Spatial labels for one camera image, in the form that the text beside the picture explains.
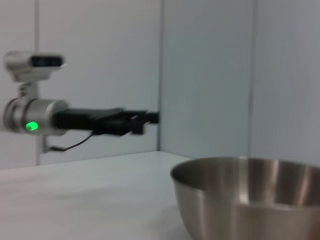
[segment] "white table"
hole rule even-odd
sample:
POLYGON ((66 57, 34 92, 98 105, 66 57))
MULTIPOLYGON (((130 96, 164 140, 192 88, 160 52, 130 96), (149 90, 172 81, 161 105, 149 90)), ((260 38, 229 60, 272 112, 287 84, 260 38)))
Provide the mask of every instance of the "white table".
POLYGON ((190 240, 170 169, 146 152, 0 171, 1 240, 190 240))

